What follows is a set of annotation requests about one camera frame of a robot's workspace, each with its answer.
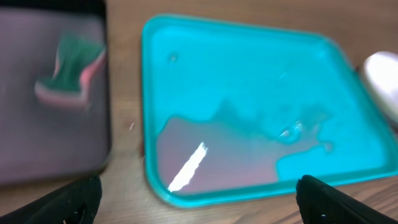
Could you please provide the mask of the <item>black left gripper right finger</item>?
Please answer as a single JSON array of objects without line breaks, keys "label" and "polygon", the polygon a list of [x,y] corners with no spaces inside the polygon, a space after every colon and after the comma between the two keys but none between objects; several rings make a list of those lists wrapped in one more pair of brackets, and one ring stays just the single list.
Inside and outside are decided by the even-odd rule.
[{"label": "black left gripper right finger", "polygon": [[397,224],[397,220],[311,175],[298,180],[296,193],[304,224]]}]

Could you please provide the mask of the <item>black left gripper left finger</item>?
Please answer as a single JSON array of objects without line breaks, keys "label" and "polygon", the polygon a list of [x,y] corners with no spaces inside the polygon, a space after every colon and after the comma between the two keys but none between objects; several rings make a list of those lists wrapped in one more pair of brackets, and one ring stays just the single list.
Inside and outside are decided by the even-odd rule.
[{"label": "black left gripper left finger", "polygon": [[1,217],[1,224],[92,224],[102,198],[99,176],[86,177]]}]

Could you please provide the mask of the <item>white plate with red stain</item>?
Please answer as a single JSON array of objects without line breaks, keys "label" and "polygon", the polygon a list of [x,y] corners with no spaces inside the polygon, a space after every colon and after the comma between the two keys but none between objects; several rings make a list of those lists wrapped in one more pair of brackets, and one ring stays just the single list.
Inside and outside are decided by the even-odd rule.
[{"label": "white plate with red stain", "polygon": [[397,127],[397,54],[376,52],[363,62],[359,72],[375,104]]}]

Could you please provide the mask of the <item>pink round sponge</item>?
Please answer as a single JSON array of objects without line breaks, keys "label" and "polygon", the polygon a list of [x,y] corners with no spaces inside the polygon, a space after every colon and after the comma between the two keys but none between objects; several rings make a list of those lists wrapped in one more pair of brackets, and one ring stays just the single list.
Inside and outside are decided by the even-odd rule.
[{"label": "pink round sponge", "polygon": [[58,43],[53,75],[39,78],[34,93],[43,103],[84,108],[90,101],[91,81],[105,60],[104,43],[64,35]]}]

